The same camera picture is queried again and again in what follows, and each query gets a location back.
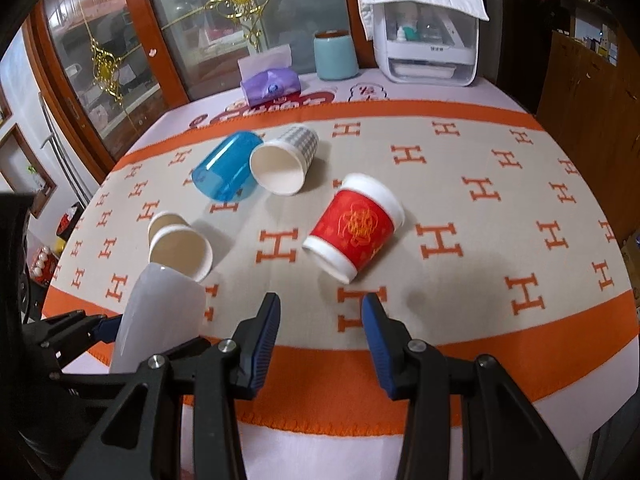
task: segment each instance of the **transparent blue cup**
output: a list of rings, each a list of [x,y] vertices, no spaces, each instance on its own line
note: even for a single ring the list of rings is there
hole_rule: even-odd
[[[253,132],[236,132],[228,136],[191,172],[196,188],[212,200],[236,202],[255,188],[249,157],[262,139]]]

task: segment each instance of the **gray and white patterned cup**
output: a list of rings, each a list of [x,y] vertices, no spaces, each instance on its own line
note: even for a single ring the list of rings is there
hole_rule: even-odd
[[[292,124],[277,139],[253,150],[251,172],[257,183],[273,194],[294,195],[305,183],[317,149],[318,134],[304,124]]]

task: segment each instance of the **table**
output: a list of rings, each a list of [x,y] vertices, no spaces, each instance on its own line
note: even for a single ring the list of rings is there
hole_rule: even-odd
[[[122,312],[145,266],[148,220],[169,209],[214,247],[203,335],[229,336],[266,290],[282,300],[265,387],[236,406],[252,480],[394,478],[406,405],[377,387],[360,322],[368,290],[445,354],[494,354],[565,450],[583,442],[636,390],[638,322],[606,218],[566,155],[483,80],[443,89],[394,85],[377,71],[333,86],[303,79],[302,95],[271,112],[244,110],[231,91],[160,119],[89,204],[45,314]],[[216,204],[190,182],[223,136],[249,129],[269,139],[299,121],[321,142],[298,195],[257,190]],[[387,184],[408,221],[341,286],[301,246],[350,171]],[[106,364],[110,348],[93,354]],[[104,368],[87,359],[74,370]],[[460,478],[453,411],[451,477]],[[190,416],[185,410],[187,447]],[[192,468],[188,453],[183,466]]]

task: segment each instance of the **metal screw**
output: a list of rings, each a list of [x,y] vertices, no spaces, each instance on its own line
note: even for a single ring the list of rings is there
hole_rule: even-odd
[[[233,352],[237,346],[233,339],[223,339],[218,343],[218,350],[223,354],[228,354],[229,352]]]
[[[493,363],[493,362],[494,362],[494,358],[493,358],[493,357],[491,357],[490,355],[481,355],[481,356],[478,358],[478,364],[479,364],[482,368],[484,368],[485,366],[490,365],[490,364],[491,364],[491,363]]]
[[[164,358],[164,356],[161,356],[160,354],[156,354],[156,355],[152,355],[149,358],[149,360],[146,362],[146,364],[149,366],[149,368],[156,370],[156,368],[161,368],[165,362],[166,362],[166,359]]]
[[[406,344],[406,347],[411,350],[411,352],[424,352],[427,349],[427,343],[425,343],[422,339],[411,339]]]

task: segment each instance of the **purple tissue pack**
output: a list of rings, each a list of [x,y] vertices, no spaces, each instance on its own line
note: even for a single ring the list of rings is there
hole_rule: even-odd
[[[290,68],[270,68],[240,82],[250,107],[300,92],[300,78]]]

